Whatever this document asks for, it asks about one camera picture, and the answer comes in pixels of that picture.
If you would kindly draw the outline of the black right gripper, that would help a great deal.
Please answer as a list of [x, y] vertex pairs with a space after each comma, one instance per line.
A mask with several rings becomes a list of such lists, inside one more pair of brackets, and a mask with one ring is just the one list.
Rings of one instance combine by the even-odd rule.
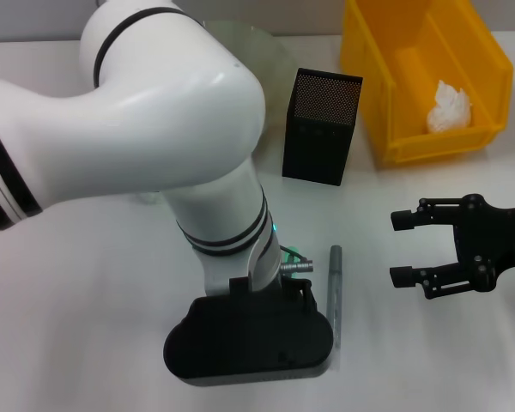
[[422, 198], [416, 211], [392, 212], [391, 223], [395, 231], [454, 225], [459, 263], [390, 268], [395, 288], [421, 285], [428, 300], [469, 291], [490, 292], [503, 272], [515, 268], [515, 208], [496, 208], [479, 194]]

